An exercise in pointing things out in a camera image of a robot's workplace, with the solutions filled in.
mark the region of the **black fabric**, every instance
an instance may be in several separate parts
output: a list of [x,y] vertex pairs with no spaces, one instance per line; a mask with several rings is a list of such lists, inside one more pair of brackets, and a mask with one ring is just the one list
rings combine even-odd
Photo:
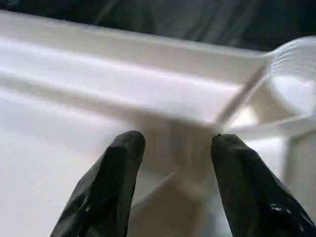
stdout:
[[316,32],[313,0],[0,0],[11,11],[241,48]]

